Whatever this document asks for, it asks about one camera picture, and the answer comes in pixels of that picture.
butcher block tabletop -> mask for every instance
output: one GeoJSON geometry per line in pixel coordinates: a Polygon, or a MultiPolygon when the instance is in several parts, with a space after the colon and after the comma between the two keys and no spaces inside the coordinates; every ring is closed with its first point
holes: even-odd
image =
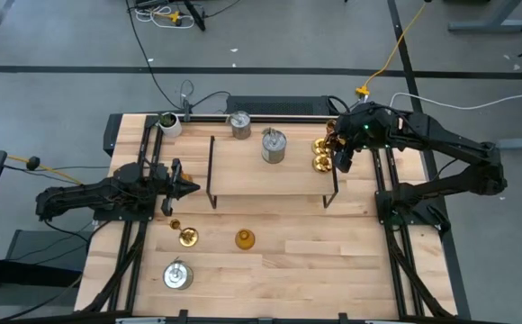
{"type": "MultiPolygon", "coordinates": [[[[145,118],[123,115],[109,175],[137,160],[145,118]]],[[[311,169],[311,143],[324,137],[325,125],[253,123],[251,136],[244,140],[234,139],[223,122],[182,125],[180,137],[163,138],[159,162],[169,167],[173,158],[179,158],[201,190],[174,201],[172,217],[161,212],[157,201],[155,217],[148,224],[134,315],[177,316],[180,310],[189,310],[190,317],[337,319],[344,312],[350,319],[398,318],[385,233],[374,203],[376,182],[369,151],[354,154],[349,173],[337,172],[338,194],[325,209],[320,194],[332,194],[331,173],[311,169]],[[267,127],[287,137],[282,163],[288,167],[263,161],[261,132],[267,127]],[[211,191],[219,195],[217,209],[205,192],[211,136],[216,146],[211,191]],[[249,151],[258,154],[254,157],[249,151]],[[271,167],[286,174],[280,177],[271,167]],[[168,225],[172,219],[199,232],[196,245],[179,243],[179,231],[168,225]],[[235,244],[241,229],[255,234],[250,250],[235,244]],[[193,269],[193,283],[186,290],[167,288],[163,282],[165,268],[176,258],[193,269]]],[[[149,148],[155,132],[154,128],[149,148]]],[[[419,152],[394,150],[394,155],[400,181],[426,181],[419,152]]],[[[386,186],[391,188],[388,180],[386,186]]],[[[91,302],[113,273],[122,228],[123,222],[113,221],[95,234],[76,310],[91,302]]],[[[443,307],[456,313],[437,231],[419,225],[409,226],[409,233],[418,275],[443,307]]],[[[118,309],[124,308],[130,276],[131,270],[121,282],[118,309]]],[[[401,277],[413,314],[410,284],[402,271],[401,277]]]]}

concrete floor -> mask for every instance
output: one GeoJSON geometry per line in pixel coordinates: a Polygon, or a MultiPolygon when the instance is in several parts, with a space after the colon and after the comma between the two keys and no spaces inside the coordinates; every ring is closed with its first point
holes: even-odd
{"type": "MultiPolygon", "coordinates": [[[[5,0],[0,0],[0,9],[5,0]]],[[[207,12],[230,1],[204,2],[207,12]]],[[[421,1],[400,0],[407,23],[421,1]]],[[[450,34],[449,21],[485,17],[495,6],[433,1],[406,37],[415,70],[522,73],[522,34],[450,34]]],[[[511,17],[522,18],[522,4],[511,17]]],[[[158,67],[380,68],[395,44],[387,3],[378,0],[243,0],[207,21],[208,30],[159,29],[137,22],[152,64],[158,67]]],[[[0,27],[0,65],[142,67],[125,4],[118,0],[16,0],[0,27]]],[[[402,69],[399,54],[389,69],[402,69]]],[[[184,79],[194,99],[217,90],[234,95],[337,95],[348,102],[365,76],[158,75],[178,100],[184,79]]],[[[457,105],[482,104],[522,94],[522,80],[417,79],[421,95],[457,105]]],[[[373,100],[388,104],[408,92],[403,77],[378,77],[373,100]]],[[[395,108],[409,110],[399,98],[395,108]]],[[[105,166],[102,136],[110,113],[169,109],[149,75],[0,73],[0,149],[41,157],[44,165],[105,166]]],[[[196,108],[224,108],[222,96],[196,108]]],[[[425,113],[473,140],[522,137],[522,99],[462,112],[423,104],[425,113]]],[[[447,198],[454,239],[472,317],[522,323],[522,151],[503,152],[509,187],[500,196],[459,194],[447,198]]],[[[448,157],[436,155],[441,167],[448,157]]],[[[461,163],[446,174],[458,172],[461,163]]],[[[104,170],[71,172],[95,182],[104,170]]],[[[51,180],[5,170],[0,179],[0,257],[15,230],[47,230],[37,222],[34,197],[51,180]]],[[[81,210],[55,219],[77,230],[91,219],[81,210]]]]}

white cable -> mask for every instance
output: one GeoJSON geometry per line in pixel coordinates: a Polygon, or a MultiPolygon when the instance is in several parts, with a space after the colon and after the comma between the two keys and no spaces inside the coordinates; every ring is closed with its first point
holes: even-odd
{"type": "Polygon", "coordinates": [[[138,21],[142,22],[142,23],[148,23],[148,22],[153,22],[157,27],[159,28],[170,28],[170,29],[189,29],[193,26],[195,26],[195,20],[193,19],[192,16],[180,16],[179,19],[191,19],[191,25],[189,26],[169,26],[169,25],[162,25],[162,24],[159,24],[157,22],[157,20],[155,19],[155,17],[158,15],[155,15],[155,13],[159,13],[159,14],[171,14],[173,12],[173,10],[171,9],[171,7],[167,6],[167,5],[164,5],[164,6],[160,6],[160,7],[157,7],[155,8],[154,10],[138,10],[138,9],[135,9],[135,18],[137,18],[138,21]]]}
{"type": "Polygon", "coordinates": [[[417,99],[422,100],[424,102],[428,102],[428,103],[432,103],[432,104],[436,104],[436,105],[440,105],[440,106],[444,106],[444,107],[449,107],[449,108],[460,109],[460,110],[480,109],[480,108],[483,108],[483,107],[490,106],[492,104],[502,103],[502,102],[507,101],[507,100],[513,100],[513,99],[522,98],[522,94],[518,94],[518,95],[513,95],[513,96],[510,96],[510,97],[507,97],[507,98],[499,99],[499,100],[496,100],[496,101],[491,102],[491,103],[485,103],[485,104],[481,104],[481,105],[474,106],[474,107],[457,107],[457,106],[454,106],[454,105],[451,105],[451,104],[439,103],[439,102],[436,102],[435,100],[423,98],[423,97],[420,97],[420,96],[414,95],[414,94],[397,93],[397,94],[394,94],[393,97],[391,98],[391,103],[389,103],[390,107],[393,107],[393,101],[395,101],[395,97],[398,96],[398,95],[406,95],[406,96],[409,96],[409,97],[417,98],[417,99]]]}

silver canister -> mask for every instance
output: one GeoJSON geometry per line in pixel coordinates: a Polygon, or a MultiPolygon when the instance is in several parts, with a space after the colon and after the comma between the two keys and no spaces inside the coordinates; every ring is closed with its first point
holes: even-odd
{"type": "Polygon", "coordinates": [[[244,140],[251,135],[251,118],[246,112],[234,112],[229,116],[233,137],[244,140]]]}
{"type": "Polygon", "coordinates": [[[268,163],[275,164],[283,161],[285,158],[285,147],[287,146],[287,138],[285,134],[273,128],[263,130],[263,151],[261,155],[268,163]]]}
{"type": "Polygon", "coordinates": [[[175,260],[163,272],[163,282],[172,289],[187,289],[193,282],[193,270],[181,260],[175,260]]]}

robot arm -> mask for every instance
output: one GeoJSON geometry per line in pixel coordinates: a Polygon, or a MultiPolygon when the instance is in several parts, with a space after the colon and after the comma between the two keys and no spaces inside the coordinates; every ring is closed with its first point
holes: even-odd
{"type": "Polygon", "coordinates": [[[149,164],[149,176],[144,176],[138,163],[129,163],[113,172],[113,176],[97,184],[81,184],[72,187],[51,187],[37,196],[36,213],[40,221],[50,221],[75,208],[119,211],[125,214],[153,215],[158,194],[166,198],[161,211],[171,216],[172,199],[179,199],[200,189],[184,178],[181,162],[173,160],[171,175],[163,164],[149,164]]]}
{"type": "Polygon", "coordinates": [[[363,103],[337,118],[326,142],[334,150],[333,164],[341,172],[349,171],[355,151],[388,147],[432,149],[469,164],[459,175],[418,185],[399,184],[392,191],[392,204],[412,207],[423,199],[463,192],[494,195],[507,187],[500,152],[493,143],[477,143],[454,134],[420,112],[363,103]]]}

